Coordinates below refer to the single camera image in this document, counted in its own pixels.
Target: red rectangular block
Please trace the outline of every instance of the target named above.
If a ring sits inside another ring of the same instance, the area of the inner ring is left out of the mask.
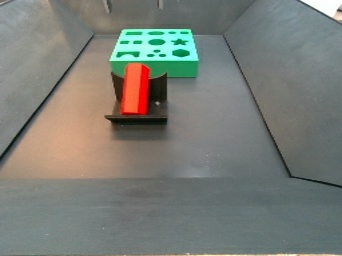
[[[121,115],[145,115],[148,101],[149,68],[140,63],[125,67]]]

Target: green shape sorter block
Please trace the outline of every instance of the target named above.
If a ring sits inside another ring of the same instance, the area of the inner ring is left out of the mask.
[[[197,76],[197,52],[189,29],[121,30],[109,59],[112,72],[124,76],[128,63],[145,64],[150,77]]]

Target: gray floor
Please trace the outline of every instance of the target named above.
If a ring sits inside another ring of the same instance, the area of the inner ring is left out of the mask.
[[[284,177],[221,36],[196,37],[196,79],[168,80],[168,124],[112,126],[108,58],[116,39],[92,40],[20,143],[0,178]]]
[[[221,36],[166,126],[112,126],[96,37],[0,167],[0,254],[342,253],[342,190],[289,179]]]

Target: circular hole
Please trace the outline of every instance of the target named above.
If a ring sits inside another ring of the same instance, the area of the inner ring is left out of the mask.
[[[150,45],[162,45],[165,41],[162,39],[152,39],[148,41],[148,44]]]

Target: metal plate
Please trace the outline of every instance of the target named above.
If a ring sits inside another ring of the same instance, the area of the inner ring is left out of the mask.
[[[0,155],[92,37],[57,1],[0,7]]]
[[[221,35],[255,0],[102,1],[61,0],[96,34],[118,34],[126,28],[191,28],[196,35]]]
[[[2,180],[0,255],[340,254],[340,197],[287,178]]]
[[[342,185],[340,24],[257,0],[225,39],[292,176]]]

